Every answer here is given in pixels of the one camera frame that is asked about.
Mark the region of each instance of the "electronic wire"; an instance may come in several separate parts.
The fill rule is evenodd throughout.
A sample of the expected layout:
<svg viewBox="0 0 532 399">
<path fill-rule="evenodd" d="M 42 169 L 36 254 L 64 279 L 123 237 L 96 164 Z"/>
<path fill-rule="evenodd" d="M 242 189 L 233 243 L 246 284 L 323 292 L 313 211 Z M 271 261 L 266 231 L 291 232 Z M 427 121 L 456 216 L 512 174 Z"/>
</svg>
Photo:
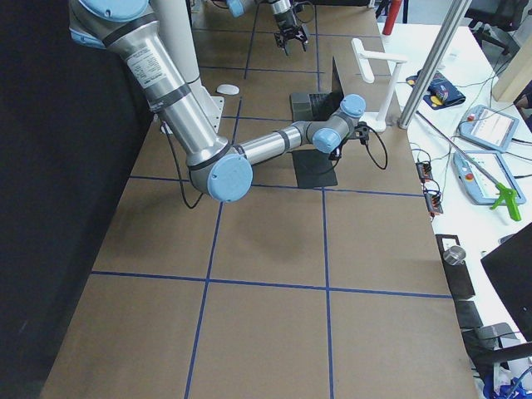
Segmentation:
<svg viewBox="0 0 532 399">
<path fill-rule="evenodd" d="M 378 162 L 375 160 L 375 158 L 373 158 L 373 155 L 371 151 L 369 150 L 369 145 L 367 143 L 364 145 L 366 147 L 366 152 L 369 155 L 369 157 L 372 159 L 373 163 L 377 166 L 377 168 L 379 168 L 380 170 L 386 170 L 386 168 L 388 167 L 388 151 L 387 151 L 386 145 L 384 144 L 384 141 L 382 141 L 382 138 L 379 136 L 379 134 L 375 131 L 375 129 L 373 129 L 371 126 L 367 126 L 367 128 L 373 133 L 375 133 L 375 136 L 381 142 L 382 149 L 384 150 L 384 166 L 379 165 Z"/>
<path fill-rule="evenodd" d="M 188 209 L 194 209 L 200 203 L 200 200 L 203 197 L 203 193 L 199 195 L 198 199 L 193 204 L 190 204 L 189 201 L 186 199 L 185 187 L 183 185 L 183 176 L 181 174 L 180 163 L 177 160 L 177 154 L 175 153 L 174 144 L 172 143 L 172 140 L 170 138 L 170 132 L 168 131 L 168 126 L 166 126 L 165 122 L 162 122 L 160 127 L 165 133 L 166 139 L 168 140 L 168 144 L 170 144 L 170 150 L 172 151 L 172 156 L 174 157 L 175 168 L 177 170 L 177 177 L 179 178 L 181 198 L 183 199 L 183 203 Z"/>
</svg>

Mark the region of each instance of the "white table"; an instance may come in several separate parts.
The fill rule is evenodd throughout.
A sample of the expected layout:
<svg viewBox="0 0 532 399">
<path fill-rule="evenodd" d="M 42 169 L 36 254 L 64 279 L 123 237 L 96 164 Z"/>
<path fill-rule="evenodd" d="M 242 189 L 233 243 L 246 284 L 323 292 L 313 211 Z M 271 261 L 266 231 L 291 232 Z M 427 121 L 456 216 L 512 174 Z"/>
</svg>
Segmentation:
<svg viewBox="0 0 532 399">
<path fill-rule="evenodd" d="M 397 24 L 391 36 L 383 37 L 387 52 L 405 54 L 409 57 L 409 62 L 402 68 L 399 82 L 405 81 L 407 76 L 416 75 L 422 68 L 439 28 L 436 25 Z M 493 74 L 490 63 L 485 59 L 467 27 L 459 27 L 442 64 L 440 71 L 457 86 L 481 82 Z M 478 104 L 489 105 L 490 82 L 483 87 L 476 85 L 460 88 L 460 90 L 467 97 L 465 103 L 460 106 L 433 111 L 425 102 L 422 102 L 419 108 L 423 115 L 448 136 L 455 134 L 461 117 L 469 108 Z M 479 93 L 478 99 L 473 103 L 472 101 Z M 398 83 L 396 94 L 403 107 L 411 94 L 411 88 L 407 84 Z M 506 108 L 508 105 L 510 103 L 497 101 L 491 103 L 491 107 L 496 110 Z M 504 113 L 515 116 L 521 121 L 515 138 L 532 141 L 532 135 L 515 107 L 511 106 L 504 110 Z M 443 156 L 448 152 L 447 143 L 438 138 L 437 133 L 432 131 L 419 116 L 415 116 L 412 120 L 408 128 L 408 137 L 411 142 L 417 143 L 423 150 L 429 152 L 432 158 Z M 455 143 L 463 150 L 480 149 L 462 139 L 455 139 Z M 511 143 L 508 151 L 532 158 L 532 146 Z M 519 160 L 511 155 L 503 155 L 503 157 L 514 175 L 527 175 L 532 170 L 531 162 Z M 420 154 L 420 159 L 425 159 L 423 154 Z M 437 160 L 432 164 L 435 180 L 442 187 L 445 185 L 442 204 L 444 214 L 435 217 L 432 223 L 434 232 L 435 234 L 456 234 L 466 250 L 466 262 L 476 292 L 475 305 L 482 322 L 485 325 L 506 322 L 512 328 L 517 328 L 491 286 L 480 263 L 480 258 L 498 246 L 498 239 L 507 234 L 516 233 L 532 222 L 532 178 L 517 180 L 528 202 L 519 207 L 522 221 L 515 222 L 510 219 L 504 206 L 490 210 L 488 206 L 474 205 L 462 189 L 451 163 L 452 161 L 447 171 L 446 159 Z"/>
</svg>

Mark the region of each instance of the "cardboard floor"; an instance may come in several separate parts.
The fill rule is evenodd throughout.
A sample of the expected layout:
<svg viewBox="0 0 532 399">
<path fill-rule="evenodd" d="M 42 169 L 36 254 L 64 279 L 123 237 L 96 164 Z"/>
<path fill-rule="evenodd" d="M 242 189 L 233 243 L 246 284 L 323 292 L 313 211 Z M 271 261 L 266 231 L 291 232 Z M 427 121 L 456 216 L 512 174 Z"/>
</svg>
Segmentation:
<svg viewBox="0 0 532 399">
<path fill-rule="evenodd" d="M 350 50 L 352 37 L 382 50 L 373 10 L 318 7 L 308 25 L 308 51 L 292 43 L 286 57 L 268 7 L 235 20 L 206 3 L 194 29 L 204 85 L 241 89 L 221 135 L 289 125 L 289 94 L 330 90 L 333 56 L 346 92 L 377 111 L 387 65 L 362 83 Z M 42 397 L 478 397 L 406 132 L 382 139 L 386 171 L 351 143 L 338 186 L 299 190 L 283 155 L 254 167 L 237 203 L 188 210 L 154 124 Z"/>
</svg>

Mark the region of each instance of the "metal cylinder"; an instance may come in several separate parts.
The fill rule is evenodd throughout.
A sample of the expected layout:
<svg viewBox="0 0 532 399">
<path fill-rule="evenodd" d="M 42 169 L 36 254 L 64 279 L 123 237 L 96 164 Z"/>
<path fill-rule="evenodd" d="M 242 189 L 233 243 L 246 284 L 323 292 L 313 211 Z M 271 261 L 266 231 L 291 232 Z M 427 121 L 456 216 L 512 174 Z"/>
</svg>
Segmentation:
<svg viewBox="0 0 532 399">
<path fill-rule="evenodd" d="M 408 128 L 408 125 L 410 125 L 410 121 L 414 116 L 417 107 L 420 105 L 421 99 L 425 95 L 426 89 L 431 83 L 432 77 L 434 76 L 438 65 L 440 65 L 441 59 L 445 55 L 449 44 L 451 44 L 456 29 L 460 26 L 462 18 L 466 14 L 470 3 L 471 0 L 455 0 L 451 4 L 446 19 L 441 25 L 440 32 L 434 41 L 434 45 L 426 58 L 425 65 L 423 65 L 421 73 L 417 78 L 414 90 L 410 94 L 401 114 L 401 118 L 397 122 L 400 128 L 406 129 Z"/>
<path fill-rule="evenodd" d="M 200 78 L 189 13 L 184 0 L 151 0 L 160 21 L 159 35 L 187 83 Z"/>
<path fill-rule="evenodd" d="M 301 132 L 297 128 L 289 126 L 282 129 L 281 132 L 275 131 L 258 139 L 246 141 L 240 144 L 240 147 L 246 154 L 249 163 L 255 165 L 284 154 L 288 150 L 293 150 L 301 144 Z"/>
<path fill-rule="evenodd" d="M 152 110 L 168 123 L 187 153 L 187 165 L 197 165 L 220 152 L 228 141 L 216 135 L 157 35 L 157 25 L 154 21 L 139 27 L 108 48 L 126 61 Z"/>
</svg>

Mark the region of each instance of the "robot label sticker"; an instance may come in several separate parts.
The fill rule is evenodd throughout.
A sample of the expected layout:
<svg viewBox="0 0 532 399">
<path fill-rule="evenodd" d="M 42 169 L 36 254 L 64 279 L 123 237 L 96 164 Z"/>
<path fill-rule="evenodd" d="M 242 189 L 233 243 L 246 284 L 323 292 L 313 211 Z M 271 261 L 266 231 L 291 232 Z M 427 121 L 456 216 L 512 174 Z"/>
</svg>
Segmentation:
<svg viewBox="0 0 532 399">
<path fill-rule="evenodd" d="M 141 48 L 127 59 L 127 66 L 143 89 L 166 78 L 165 71 L 148 47 Z"/>
</svg>

